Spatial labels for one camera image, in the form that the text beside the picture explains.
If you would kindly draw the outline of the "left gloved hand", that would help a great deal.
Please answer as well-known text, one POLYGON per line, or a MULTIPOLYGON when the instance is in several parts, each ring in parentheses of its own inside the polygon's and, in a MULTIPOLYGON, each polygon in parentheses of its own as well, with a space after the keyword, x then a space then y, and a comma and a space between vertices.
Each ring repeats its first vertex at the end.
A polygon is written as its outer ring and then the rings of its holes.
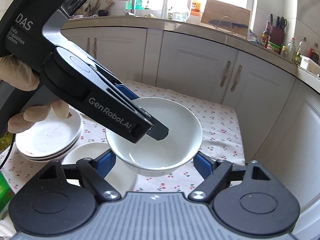
POLYGON ((47 118, 51 109, 61 119, 69 113, 69 105, 63 100, 49 103, 33 103, 25 111, 24 106, 37 93, 40 78, 30 66, 14 55, 1 58, 1 81, 14 89, 10 94, 1 90, 1 135, 6 131, 21 133, 31 128, 36 122, 47 118))

